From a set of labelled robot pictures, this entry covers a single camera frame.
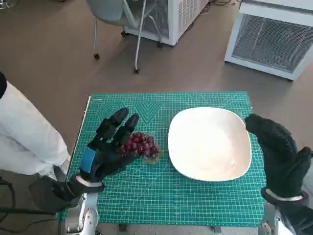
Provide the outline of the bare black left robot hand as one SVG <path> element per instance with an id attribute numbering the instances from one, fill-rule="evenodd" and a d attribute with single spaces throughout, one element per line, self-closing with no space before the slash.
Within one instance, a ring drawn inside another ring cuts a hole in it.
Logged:
<path id="1" fill-rule="evenodd" d="M 139 120 L 133 114 L 125 123 L 129 109 L 123 107 L 103 119 L 92 141 L 85 148 L 80 165 L 80 176 L 88 182 L 101 182 L 106 176 L 122 171 L 134 160 L 134 152 L 126 149 Z"/>

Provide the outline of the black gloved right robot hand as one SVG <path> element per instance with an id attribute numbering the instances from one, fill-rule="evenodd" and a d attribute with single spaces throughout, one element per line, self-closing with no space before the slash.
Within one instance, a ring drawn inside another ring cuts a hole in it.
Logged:
<path id="1" fill-rule="evenodd" d="M 264 156 L 266 189 L 280 197 L 302 195 L 302 185 L 311 167 L 313 152 L 298 150 L 291 133 L 283 125 L 257 114 L 245 118 L 246 130 L 257 137 Z"/>

